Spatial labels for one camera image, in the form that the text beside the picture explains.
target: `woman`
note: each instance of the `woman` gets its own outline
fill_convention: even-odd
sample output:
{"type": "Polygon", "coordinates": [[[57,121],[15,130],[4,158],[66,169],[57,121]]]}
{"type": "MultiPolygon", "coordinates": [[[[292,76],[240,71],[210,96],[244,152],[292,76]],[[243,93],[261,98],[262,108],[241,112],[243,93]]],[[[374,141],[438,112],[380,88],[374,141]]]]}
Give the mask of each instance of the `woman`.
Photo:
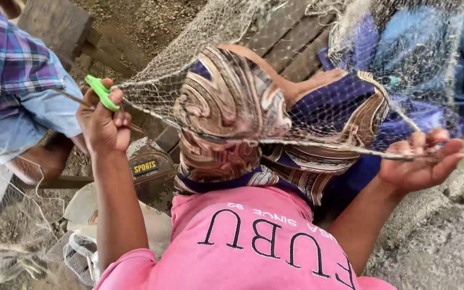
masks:
{"type": "MultiPolygon", "coordinates": [[[[244,61],[238,54],[226,55],[230,63],[244,61]]],[[[254,105],[249,114],[256,118],[242,118],[234,113],[230,98],[222,99],[225,106],[214,107],[223,115],[216,115],[215,111],[209,114],[205,107],[188,106],[189,94],[184,92],[198,89],[198,85],[188,84],[177,103],[181,122],[210,130],[214,136],[226,132],[259,137],[283,134],[291,123],[280,114],[285,107],[280,105],[281,96],[273,95],[277,88],[256,92],[258,82],[246,77],[248,74],[248,69],[242,67],[229,76],[243,82],[241,87],[249,95],[221,93],[239,103],[244,103],[241,98],[249,98],[251,104],[257,105],[266,104],[261,100],[269,100],[270,106],[254,105]],[[211,118],[198,120],[205,116],[211,118]]],[[[221,81],[226,76],[211,72],[206,77],[221,81]]],[[[102,83],[107,88],[113,84],[109,79],[102,83]]],[[[119,105],[123,95],[114,90],[109,97],[119,105]]],[[[97,104],[94,113],[81,107],[77,117],[92,156],[100,207],[97,240],[101,270],[105,272],[96,289],[101,290],[394,289],[374,278],[358,278],[356,273],[363,272],[379,231],[403,197],[440,184],[464,157],[460,153],[463,141],[448,140],[444,130],[415,133],[408,141],[394,143],[388,151],[401,154],[421,152],[438,142],[446,145],[437,152],[441,158],[438,163],[382,161],[377,177],[325,231],[312,224],[311,201],[298,188],[279,183],[277,175],[263,169],[254,172],[258,169],[256,148],[241,142],[216,144],[184,134],[181,171],[187,180],[182,183],[190,186],[184,188],[188,190],[186,195],[173,200],[172,241],[162,261],[157,262],[148,250],[125,153],[131,116],[123,111],[112,114],[98,103],[92,90],[84,100],[97,104]],[[222,166],[216,167],[219,172],[211,170],[212,166],[198,167],[220,162],[222,166]],[[195,186],[211,190],[191,189],[195,186]]]]}

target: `forearm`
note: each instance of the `forearm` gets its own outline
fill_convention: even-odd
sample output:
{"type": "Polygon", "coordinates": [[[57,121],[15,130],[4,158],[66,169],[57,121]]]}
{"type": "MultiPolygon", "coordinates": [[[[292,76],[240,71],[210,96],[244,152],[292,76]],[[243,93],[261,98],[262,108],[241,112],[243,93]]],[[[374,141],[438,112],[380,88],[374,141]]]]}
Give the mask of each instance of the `forearm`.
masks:
{"type": "Polygon", "coordinates": [[[125,152],[92,156],[98,200],[98,255],[103,272],[122,255],[149,248],[125,152]]]}
{"type": "Polygon", "coordinates": [[[380,230],[403,196],[376,176],[327,229],[357,275],[364,271],[380,230]]]}

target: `hand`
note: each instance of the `hand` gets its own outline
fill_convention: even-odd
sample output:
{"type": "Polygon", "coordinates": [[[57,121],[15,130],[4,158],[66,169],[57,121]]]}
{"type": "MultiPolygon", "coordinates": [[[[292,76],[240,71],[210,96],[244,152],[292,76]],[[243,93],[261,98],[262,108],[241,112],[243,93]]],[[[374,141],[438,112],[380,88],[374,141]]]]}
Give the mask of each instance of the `hand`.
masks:
{"type": "Polygon", "coordinates": [[[380,163],[378,178],[403,194],[441,184],[464,158],[464,154],[460,153],[463,140],[449,140],[447,130],[435,129],[428,134],[414,133],[408,141],[391,144],[387,152],[404,156],[409,156],[412,152],[422,155],[425,150],[435,147],[439,142],[447,144],[433,156],[438,162],[426,158],[417,158],[411,162],[384,159],[380,163]]]}
{"type": "MultiPolygon", "coordinates": [[[[113,82],[103,79],[101,83],[109,89],[113,82]]],[[[123,101],[123,92],[113,90],[108,98],[116,105],[123,101]]],[[[88,89],[84,94],[84,101],[93,105],[96,109],[80,106],[76,112],[81,130],[84,134],[87,148],[91,155],[108,154],[112,151],[126,151],[130,144],[130,121],[132,116],[123,109],[112,112],[107,109],[96,95],[93,89],[88,89]]]]}

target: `plaid shirt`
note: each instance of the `plaid shirt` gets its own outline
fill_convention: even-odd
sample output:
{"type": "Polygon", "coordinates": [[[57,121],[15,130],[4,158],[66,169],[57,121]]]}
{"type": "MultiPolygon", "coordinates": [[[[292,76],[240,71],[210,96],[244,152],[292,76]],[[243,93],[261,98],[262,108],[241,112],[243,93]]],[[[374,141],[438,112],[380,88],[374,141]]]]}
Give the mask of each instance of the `plaid shirt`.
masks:
{"type": "Polygon", "coordinates": [[[19,113],[19,95],[65,86],[63,68],[49,53],[0,11],[0,119],[19,113]]]}

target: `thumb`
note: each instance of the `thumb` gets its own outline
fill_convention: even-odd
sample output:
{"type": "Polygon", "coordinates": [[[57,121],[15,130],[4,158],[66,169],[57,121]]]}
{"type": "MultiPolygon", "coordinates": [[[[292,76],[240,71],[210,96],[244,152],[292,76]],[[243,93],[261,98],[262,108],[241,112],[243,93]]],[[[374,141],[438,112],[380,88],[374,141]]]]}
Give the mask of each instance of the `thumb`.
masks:
{"type": "MultiPolygon", "coordinates": [[[[123,101],[123,91],[113,90],[108,98],[114,105],[119,106],[123,101]]],[[[106,124],[112,121],[113,111],[107,109],[102,102],[99,102],[94,111],[93,118],[100,124],[106,124]]]]}

